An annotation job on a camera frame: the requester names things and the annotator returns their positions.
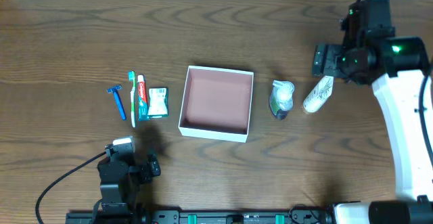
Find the white floral lotion tube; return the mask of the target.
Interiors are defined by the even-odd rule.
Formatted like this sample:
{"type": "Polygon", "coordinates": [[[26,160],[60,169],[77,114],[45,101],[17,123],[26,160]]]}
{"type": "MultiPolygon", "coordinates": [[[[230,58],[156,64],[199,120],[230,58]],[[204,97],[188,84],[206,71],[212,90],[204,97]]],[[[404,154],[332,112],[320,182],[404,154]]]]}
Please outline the white floral lotion tube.
{"type": "Polygon", "coordinates": [[[302,103],[302,109],[307,114],[316,113],[330,98],[334,86],[333,76],[324,76],[307,95],[302,103]]]}

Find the blue disposable razor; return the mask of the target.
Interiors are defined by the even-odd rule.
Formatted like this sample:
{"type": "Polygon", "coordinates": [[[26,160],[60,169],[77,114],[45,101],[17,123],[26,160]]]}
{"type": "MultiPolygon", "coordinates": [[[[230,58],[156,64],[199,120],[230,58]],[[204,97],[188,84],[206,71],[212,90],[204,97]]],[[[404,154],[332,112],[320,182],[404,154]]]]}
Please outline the blue disposable razor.
{"type": "Polygon", "coordinates": [[[118,108],[121,119],[126,120],[127,116],[126,116],[126,113],[124,111],[122,100],[121,100],[121,98],[119,96],[119,92],[118,92],[121,89],[122,89],[121,85],[115,85],[113,87],[108,88],[107,92],[111,93],[114,96],[114,101],[115,101],[116,106],[118,108]]]}

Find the clear pump soap bottle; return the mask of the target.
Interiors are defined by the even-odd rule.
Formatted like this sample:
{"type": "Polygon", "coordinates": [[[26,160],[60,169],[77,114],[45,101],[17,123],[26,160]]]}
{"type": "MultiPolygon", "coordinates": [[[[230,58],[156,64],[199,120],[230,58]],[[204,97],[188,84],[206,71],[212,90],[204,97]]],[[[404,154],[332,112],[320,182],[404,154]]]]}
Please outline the clear pump soap bottle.
{"type": "Polygon", "coordinates": [[[269,107],[276,119],[285,119],[293,108],[294,90],[294,84],[289,81],[273,81],[273,90],[269,97],[269,107]]]}

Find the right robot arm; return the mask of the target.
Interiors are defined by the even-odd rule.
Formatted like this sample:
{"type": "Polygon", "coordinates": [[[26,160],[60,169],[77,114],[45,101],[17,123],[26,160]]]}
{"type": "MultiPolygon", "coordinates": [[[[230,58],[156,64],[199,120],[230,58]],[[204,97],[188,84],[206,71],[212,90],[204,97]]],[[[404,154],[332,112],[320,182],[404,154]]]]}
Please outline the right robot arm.
{"type": "Polygon", "coordinates": [[[432,65],[419,37],[397,37],[389,0],[358,0],[341,22],[339,45],[315,48],[312,73],[369,85],[384,115],[396,198],[341,202],[332,223],[432,222],[432,65]]]}

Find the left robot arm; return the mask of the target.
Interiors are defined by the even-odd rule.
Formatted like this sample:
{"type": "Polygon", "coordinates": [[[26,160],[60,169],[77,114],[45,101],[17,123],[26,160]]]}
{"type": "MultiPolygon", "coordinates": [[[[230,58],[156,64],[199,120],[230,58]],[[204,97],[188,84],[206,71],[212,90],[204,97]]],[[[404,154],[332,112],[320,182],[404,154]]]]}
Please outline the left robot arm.
{"type": "Polygon", "coordinates": [[[130,143],[107,145],[105,153],[97,165],[101,199],[93,207],[90,222],[150,223],[150,214],[136,198],[141,185],[161,174],[157,155],[151,151],[146,160],[136,163],[130,143]]]}

